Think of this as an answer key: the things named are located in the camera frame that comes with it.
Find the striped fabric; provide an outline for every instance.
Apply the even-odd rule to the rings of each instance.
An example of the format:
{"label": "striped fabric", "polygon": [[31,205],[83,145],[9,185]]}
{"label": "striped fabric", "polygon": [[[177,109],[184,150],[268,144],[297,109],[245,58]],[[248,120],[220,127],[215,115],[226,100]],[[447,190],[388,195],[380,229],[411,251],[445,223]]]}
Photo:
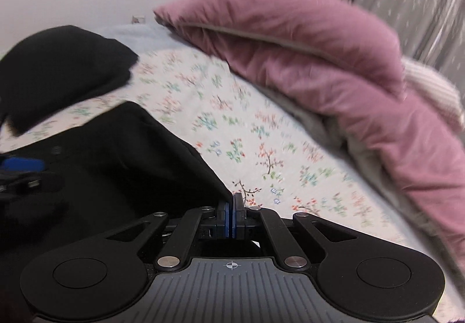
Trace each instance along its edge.
{"label": "striped fabric", "polygon": [[455,85],[434,68],[412,58],[402,57],[402,63],[407,84],[440,114],[452,131],[462,132],[465,129],[465,112]]}

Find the pink pillow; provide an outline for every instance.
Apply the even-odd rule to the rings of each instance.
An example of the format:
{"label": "pink pillow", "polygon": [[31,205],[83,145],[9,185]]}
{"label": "pink pillow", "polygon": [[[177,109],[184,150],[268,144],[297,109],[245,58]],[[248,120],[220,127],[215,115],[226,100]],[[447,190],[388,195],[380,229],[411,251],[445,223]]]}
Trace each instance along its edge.
{"label": "pink pillow", "polygon": [[345,1],[177,0],[154,12],[178,31],[196,26],[318,55],[405,97],[396,32]]}

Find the metal screw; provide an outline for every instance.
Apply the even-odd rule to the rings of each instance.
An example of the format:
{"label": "metal screw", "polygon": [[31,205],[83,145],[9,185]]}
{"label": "metal screw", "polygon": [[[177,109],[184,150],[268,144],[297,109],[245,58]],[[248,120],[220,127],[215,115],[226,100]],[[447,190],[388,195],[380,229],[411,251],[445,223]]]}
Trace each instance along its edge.
{"label": "metal screw", "polygon": [[284,264],[291,268],[302,268],[307,265],[307,260],[300,256],[289,256],[284,260]]}
{"label": "metal screw", "polygon": [[180,260],[175,256],[163,256],[158,259],[157,264],[164,268],[172,268],[180,263]]}

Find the floral bedsheet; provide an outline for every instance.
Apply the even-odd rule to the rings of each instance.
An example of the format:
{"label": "floral bedsheet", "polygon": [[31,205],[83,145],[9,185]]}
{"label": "floral bedsheet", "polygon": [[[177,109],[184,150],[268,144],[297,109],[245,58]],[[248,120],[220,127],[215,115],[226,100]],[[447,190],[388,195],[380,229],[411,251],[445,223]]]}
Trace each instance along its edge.
{"label": "floral bedsheet", "polygon": [[[225,62],[191,48],[142,54],[128,85],[73,105],[20,137],[4,125],[0,151],[82,125],[125,100],[143,106],[192,144],[247,205],[272,208],[285,218],[307,211],[409,246],[389,212],[376,204],[373,191],[353,179],[352,170],[320,148],[281,108],[231,74]],[[447,322],[464,315],[444,294],[435,317]]]}

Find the crosshair marking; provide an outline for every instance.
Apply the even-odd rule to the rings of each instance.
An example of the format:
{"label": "crosshair marking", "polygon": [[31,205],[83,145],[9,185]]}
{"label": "crosshair marking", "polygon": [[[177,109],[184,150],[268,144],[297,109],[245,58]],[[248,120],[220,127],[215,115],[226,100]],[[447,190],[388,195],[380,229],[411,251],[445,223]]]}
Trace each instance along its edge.
{"label": "crosshair marking", "polygon": [[236,269],[237,267],[240,267],[240,265],[238,263],[235,263],[234,261],[231,261],[225,264],[225,267],[228,267],[229,269],[233,270],[233,269]]}

